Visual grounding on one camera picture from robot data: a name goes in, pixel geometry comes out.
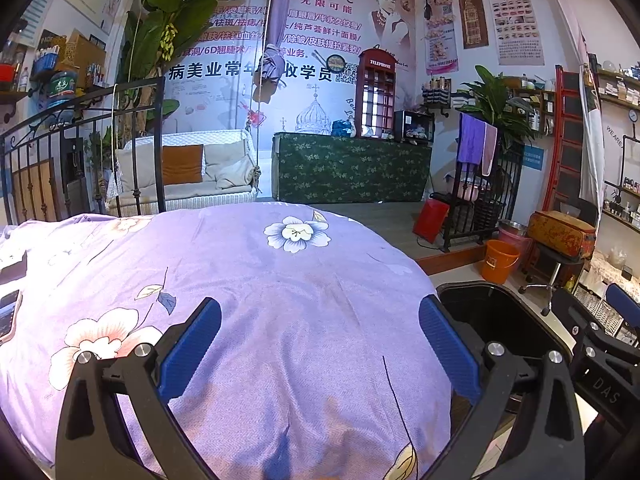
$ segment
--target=green tablecloth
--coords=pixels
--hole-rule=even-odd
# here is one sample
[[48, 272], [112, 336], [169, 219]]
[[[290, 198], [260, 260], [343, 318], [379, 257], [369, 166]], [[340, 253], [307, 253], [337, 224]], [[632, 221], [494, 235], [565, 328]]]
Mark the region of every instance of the green tablecloth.
[[274, 136], [273, 195], [283, 202], [419, 202], [431, 147], [312, 134]]

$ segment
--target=pink towel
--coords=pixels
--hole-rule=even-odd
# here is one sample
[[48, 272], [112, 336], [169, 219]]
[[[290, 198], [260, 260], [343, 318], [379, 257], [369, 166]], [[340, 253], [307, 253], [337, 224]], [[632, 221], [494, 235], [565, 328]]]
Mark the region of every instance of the pink towel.
[[489, 176], [494, 163], [495, 143], [498, 140], [498, 129], [486, 124], [484, 126], [484, 147], [482, 148], [482, 176]]

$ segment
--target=orange bucket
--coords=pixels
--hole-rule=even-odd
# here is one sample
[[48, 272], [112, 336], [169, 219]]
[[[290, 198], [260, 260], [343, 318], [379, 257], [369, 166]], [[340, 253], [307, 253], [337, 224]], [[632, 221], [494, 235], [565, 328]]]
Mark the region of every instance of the orange bucket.
[[488, 282], [503, 285], [518, 263], [519, 257], [520, 251], [511, 244], [489, 240], [486, 243], [486, 256], [480, 274]]

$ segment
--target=blue gripper pad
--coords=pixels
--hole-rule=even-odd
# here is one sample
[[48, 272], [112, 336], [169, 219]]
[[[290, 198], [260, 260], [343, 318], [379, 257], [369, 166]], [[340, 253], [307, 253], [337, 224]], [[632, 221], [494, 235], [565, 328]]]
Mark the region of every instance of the blue gripper pad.
[[209, 300], [162, 361], [158, 393], [164, 402], [180, 397], [187, 389], [221, 324], [220, 304]]
[[420, 327], [449, 377], [453, 389], [475, 405], [482, 397], [478, 363], [442, 315], [435, 301], [438, 301], [435, 297], [432, 299], [431, 296], [427, 296], [420, 302]]

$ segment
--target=floral bedsheet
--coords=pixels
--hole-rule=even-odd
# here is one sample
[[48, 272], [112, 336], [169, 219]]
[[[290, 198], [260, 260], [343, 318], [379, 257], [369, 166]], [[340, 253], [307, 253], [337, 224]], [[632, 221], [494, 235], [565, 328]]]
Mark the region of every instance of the floral bedsheet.
[[433, 285], [356, 221], [284, 203], [82, 215], [5, 228], [0, 260], [24, 250], [0, 408], [45, 463], [79, 353], [156, 343], [206, 296], [222, 327], [169, 407], [220, 478], [404, 480], [449, 440], [450, 383], [418, 324]]

